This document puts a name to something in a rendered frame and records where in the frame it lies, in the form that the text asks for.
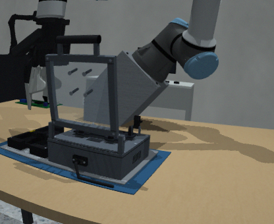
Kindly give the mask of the green circuit board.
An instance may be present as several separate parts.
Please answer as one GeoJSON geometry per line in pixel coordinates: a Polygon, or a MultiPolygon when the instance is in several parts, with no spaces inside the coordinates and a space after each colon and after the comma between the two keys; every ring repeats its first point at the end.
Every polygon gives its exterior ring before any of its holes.
{"type": "MultiPolygon", "coordinates": [[[[20,101],[16,102],[16,103],[19,103],[19,104],[23,104],[23,105],[28,105],[27,104],[27,99],[20,99],[20,101]]],[[[49,108],[49,100],[48,102],[46,101],[39,101],[39,100],[32,100],[32,106],[34,107],[42,107],[42,108],[49,108]],[[36,102],[35,102],[36,101],[36,102]]]]}

